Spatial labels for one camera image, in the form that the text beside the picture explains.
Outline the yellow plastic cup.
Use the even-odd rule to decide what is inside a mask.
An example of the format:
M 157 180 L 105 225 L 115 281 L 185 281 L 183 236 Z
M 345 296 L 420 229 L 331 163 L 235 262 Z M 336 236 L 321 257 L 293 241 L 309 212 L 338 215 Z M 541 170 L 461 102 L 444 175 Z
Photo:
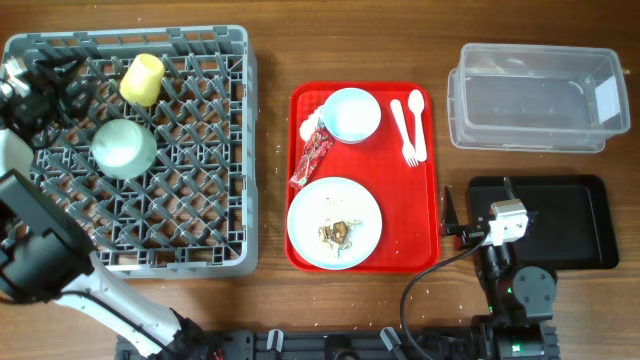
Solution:
M 149 107 L 156 103 L 165 74 L 162 61 L 151 54 L 139 54 L 120 83 L 120 94 L 129 103 Z

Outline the white plastic fork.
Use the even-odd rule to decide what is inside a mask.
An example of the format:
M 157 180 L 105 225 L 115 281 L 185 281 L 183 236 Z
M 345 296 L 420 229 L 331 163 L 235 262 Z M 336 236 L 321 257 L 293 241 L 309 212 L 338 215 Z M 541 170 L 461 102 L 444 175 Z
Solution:
M 416 152 L 409 140 L 408 130 L 406 127 L 406 121 L 401 102 L 398 99 L 393 99 L 390 102 L 391 112 L 394 117 L 396 126 L 402 140 L 402 155 L 409 167 L 417 167 L 419 161 L 416 158 Z

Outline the mint green bowl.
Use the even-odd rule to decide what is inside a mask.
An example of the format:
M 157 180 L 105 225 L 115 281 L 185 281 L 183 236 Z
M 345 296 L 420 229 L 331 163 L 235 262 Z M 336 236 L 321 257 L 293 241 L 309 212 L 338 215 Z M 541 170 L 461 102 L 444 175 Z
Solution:
M 99 169 L 106 176 L 121 180 L 143 174 L 154 163 L 157 149 L 151 131 L 127 119 L 102 125 L 90 146 Z

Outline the white plastic spoon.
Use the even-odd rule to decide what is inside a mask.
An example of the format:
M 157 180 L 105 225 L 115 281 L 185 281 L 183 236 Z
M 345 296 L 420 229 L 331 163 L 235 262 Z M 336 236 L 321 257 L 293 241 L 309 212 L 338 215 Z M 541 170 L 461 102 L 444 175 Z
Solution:
M 427 160 L 427 148 L 422 121 L 422 114 L 425 110 L 425 99 L 419 90 L 414 89 L 409 94 L 408 107 L 414 115 L 414 148 L 416 152 L 416 158 L 419 162 L 425 162 Z

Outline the light blue small bowl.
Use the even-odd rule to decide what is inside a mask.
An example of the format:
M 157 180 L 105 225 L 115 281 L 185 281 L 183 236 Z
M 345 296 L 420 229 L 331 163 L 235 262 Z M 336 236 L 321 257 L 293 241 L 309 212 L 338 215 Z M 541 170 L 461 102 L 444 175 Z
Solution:
M 381 122 L 381 108 L 369 92 L 343 88 L 322 105 L 321 123 L 339 142 L 356 144 L 370 137 Z

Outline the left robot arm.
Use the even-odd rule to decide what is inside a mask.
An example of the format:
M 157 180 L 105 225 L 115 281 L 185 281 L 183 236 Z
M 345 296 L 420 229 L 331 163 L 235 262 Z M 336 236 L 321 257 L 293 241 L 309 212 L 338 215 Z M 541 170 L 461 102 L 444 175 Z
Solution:
M 2 66 L 1 300 L 75 309 L 144 359 L 221 359 L 222 345 L 199 325 L 109 271 L 85 230 L 30 180 L 35 151 L 55 141 L 49 128 L 74 127 L 89 111 L 96 89 L 76 81 L 86 61 L 72 55 L 22 68 L 10 58 Z

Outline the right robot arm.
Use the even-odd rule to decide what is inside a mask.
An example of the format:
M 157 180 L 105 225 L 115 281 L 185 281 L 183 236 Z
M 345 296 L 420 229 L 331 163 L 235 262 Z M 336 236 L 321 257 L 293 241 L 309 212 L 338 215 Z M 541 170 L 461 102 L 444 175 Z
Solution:
M 528 234 L 534 214 L 515 197 L 509 178 L 504 185 L 508 198 L 467 225 L 459 223 L 444 190 L 440 234 L 453 236 L 457 250 L 473 255 L 490 312 L 472 320 L 468 353 L 473 359 L 558 359 L 556 330 L 545 325 L 553 318 L 556 275 L 516 263 L 513 245 Z

